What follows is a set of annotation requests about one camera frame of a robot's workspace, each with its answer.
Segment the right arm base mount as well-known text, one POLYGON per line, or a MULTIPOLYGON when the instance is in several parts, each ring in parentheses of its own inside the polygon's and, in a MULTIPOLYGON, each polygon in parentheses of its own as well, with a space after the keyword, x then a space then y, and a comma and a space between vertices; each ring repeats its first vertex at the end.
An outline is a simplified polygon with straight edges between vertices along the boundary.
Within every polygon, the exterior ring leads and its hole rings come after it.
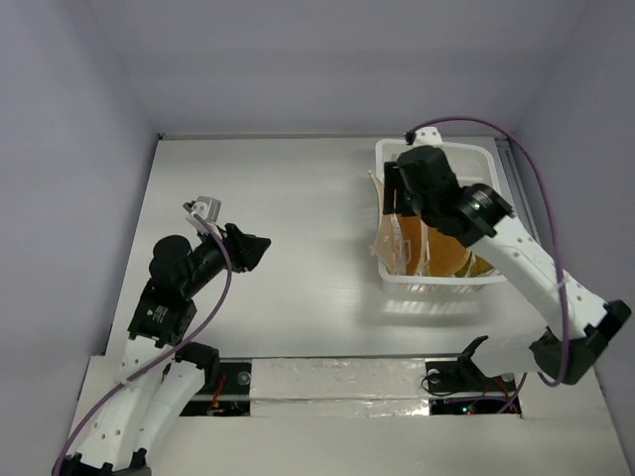
POLYGON ((514 378, 504 381, 501 376, 486 377, 472 362, 475 350, 486 339, 486 336, 477 337, 455 357, 427 359, 422 389, 440 398, 467 393, 485 394, 487 391, 515 391, 514 378))

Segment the round orange woven plate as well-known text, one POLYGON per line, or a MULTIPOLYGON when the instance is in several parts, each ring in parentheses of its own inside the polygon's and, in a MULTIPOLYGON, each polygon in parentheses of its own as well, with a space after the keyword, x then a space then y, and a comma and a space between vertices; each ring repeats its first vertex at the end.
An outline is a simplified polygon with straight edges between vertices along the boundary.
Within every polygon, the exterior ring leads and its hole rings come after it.
POLYGON ((405 275, 416 276, 427 264, 428 227, 418 216, 397 216, 405 253, 405 275))

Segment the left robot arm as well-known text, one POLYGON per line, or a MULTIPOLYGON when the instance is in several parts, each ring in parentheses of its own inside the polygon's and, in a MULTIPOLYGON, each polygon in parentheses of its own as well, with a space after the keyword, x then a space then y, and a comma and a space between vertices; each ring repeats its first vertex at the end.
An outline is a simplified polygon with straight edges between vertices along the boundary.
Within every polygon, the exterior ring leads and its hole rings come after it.
POLYGON ((128 326, 113 388, 72 431, 56 475, 149 475, 150 461, 190 399, 219 380, 216 348, 193 341, 194 296, 219 273, 252 271, 271 245, 228 223, 203 225, 193 247, 181 235, 159 240, 150 279, 128 326))

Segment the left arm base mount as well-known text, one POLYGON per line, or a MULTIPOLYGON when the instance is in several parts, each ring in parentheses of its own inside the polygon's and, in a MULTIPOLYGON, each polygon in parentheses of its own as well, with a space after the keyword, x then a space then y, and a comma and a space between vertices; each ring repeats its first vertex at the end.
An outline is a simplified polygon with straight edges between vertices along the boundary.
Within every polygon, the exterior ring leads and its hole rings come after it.
POLYGON ((185 405, 181 417, 248 417, 251 360, 222 360, 214 382, 206 382, 185 405))

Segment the square woven bamboo plate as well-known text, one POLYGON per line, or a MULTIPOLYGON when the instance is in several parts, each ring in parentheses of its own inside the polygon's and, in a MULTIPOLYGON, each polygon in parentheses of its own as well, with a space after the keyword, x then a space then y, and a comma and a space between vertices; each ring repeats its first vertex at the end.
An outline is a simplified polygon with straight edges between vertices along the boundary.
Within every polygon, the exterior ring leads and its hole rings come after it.
POLYGON ((370 253, 378 259, 390 275, 405 276, 411 261, 410 241, 404 238, 399 219, 395 214, 384 215, 383 182, 373 171, 368 171, 378 199, 378 224, 370 253))

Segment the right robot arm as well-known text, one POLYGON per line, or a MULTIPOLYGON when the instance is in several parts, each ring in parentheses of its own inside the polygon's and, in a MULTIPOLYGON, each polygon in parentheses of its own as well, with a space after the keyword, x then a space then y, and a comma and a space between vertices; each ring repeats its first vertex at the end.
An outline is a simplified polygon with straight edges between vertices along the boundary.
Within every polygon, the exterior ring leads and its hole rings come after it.
POLYGON ((445 151, 412 147, 382 166, 384 213, 415 216, 490 263, 545 322, 503 341, 475 338, 457 357, 456 375, 478 389, 502 374, 536 373, 552 385, 576 384, 631 315, 622 300, 592 293, 530 236, 492 186, 462 185, 445 151))

